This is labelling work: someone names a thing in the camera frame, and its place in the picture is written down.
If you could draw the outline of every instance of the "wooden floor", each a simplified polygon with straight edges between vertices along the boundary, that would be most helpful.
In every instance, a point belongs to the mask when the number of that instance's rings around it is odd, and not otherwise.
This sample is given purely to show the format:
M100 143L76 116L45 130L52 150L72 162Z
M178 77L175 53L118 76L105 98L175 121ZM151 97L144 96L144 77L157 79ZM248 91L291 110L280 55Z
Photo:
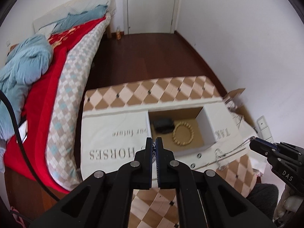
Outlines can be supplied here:
M177 34L137 34L121 40L102 40L93 60L86 90L152 78L205 75L221 95L226 90L208 65ZM83 101L76 126L74 155L80 167ZM6 171L10 204L31 219L49 209L54 201L40 186L15 172Z

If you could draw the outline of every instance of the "metal screw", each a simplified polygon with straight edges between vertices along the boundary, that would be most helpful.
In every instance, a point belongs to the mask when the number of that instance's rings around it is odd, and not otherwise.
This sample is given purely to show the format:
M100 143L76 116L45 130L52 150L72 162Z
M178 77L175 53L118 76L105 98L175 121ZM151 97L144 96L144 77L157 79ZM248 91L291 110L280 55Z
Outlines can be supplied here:
M178 166L178 165L179 165L179 162L176 161L176 160L171 160L171 161L170 161L170 165L173 166L173 167L175 167L175 166Z
M132 162L130 163L130 165L131 165L132 167L137 167L137 166L140 165L140 163L139 163L138 161L134 160L134 161L132 161Z
M94 177L96 177L96 178L103 177L103 171L101 171L101 170L95 171L94 172Z
M214 172L214 170L207 170L206 171L206 175L209 176L209 177L214 177L215 176L215 172Z

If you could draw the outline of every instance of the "person's leg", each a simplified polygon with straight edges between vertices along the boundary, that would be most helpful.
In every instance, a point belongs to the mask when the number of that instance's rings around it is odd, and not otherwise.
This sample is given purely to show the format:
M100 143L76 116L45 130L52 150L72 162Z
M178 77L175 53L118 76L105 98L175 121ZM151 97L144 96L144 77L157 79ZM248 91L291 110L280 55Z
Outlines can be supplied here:
M264 183L257 183L247 196L247 200L255 205L271 220L278 203L278 198L278 188L273 184Z

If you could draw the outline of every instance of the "red bed sheet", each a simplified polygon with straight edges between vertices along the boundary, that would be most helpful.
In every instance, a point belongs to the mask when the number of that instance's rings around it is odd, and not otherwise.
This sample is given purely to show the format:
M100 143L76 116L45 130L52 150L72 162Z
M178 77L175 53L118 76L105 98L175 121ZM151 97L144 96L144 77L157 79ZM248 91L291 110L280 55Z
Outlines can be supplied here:
M50 37L49 42L54 48L53 60L48 71L33 84L22 111L22 116L26 116L28 121L28 135L23 146L29 161L46 186L63 193L69 193L69 191L54 181L48 172L45 159L46 144L59 78L69 50L103 20L105 20L105 16ZM7 144L4 163L19 174L34 180L22 157L15 136Z

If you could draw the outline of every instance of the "bracelet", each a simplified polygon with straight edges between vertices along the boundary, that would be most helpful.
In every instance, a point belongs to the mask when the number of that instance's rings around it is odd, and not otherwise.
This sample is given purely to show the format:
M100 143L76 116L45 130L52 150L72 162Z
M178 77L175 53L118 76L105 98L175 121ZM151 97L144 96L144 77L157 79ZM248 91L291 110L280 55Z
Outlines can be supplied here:
M191 136L190 136L190 140L187 141L187 142L180 142L176 139L175 137L175 134L176 134L176 130L179 126L185 126L186 128L189 128L189 131L191 133ZM172 133L172 138L173 138L173 142L179 146L186 146L186 145L189 145L192 141L193 141L193 138L194 138L194 131L193 131L193 128L191 127L191 125L187 122L179 122L174 130L173 130L173 133Z

